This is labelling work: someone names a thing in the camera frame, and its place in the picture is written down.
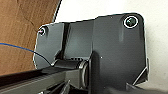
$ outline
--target metal plate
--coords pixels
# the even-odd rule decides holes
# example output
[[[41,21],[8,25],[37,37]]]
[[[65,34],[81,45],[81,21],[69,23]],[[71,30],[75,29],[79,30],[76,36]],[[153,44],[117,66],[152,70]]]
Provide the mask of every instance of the metal plate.
[[[127,28],[128,16],[138,19]],[[94,21],[91,60],[91,94],[103,94],[108,87],[126,89],[146,68],[143,18],[136,13],[98,17]]]
[[[61,50],[64,23],[51,23],[43,25],[48,30],[44,35],[37,34],[35,51],[43,55],[50,63],[54,61],[54,56]],[[34,55],[34,63],[37,69],[45,68],[49,64],[38,55]]]

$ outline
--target black plastic part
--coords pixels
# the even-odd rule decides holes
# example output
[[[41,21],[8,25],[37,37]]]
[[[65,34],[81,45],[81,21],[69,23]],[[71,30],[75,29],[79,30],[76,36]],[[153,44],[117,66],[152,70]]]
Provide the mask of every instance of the black plastic part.
[[[54,67],[67,68],[67,69],[78,69],[80,61],[73,60],[57,60]]]
[[[124,19],[135,16],[134,28],[124,26]],[[146,67],[143,18],[129,13],[98,17],[94,21],[93,53],[90,63],[90,94],[103,94],[112,87],[126,90]]]

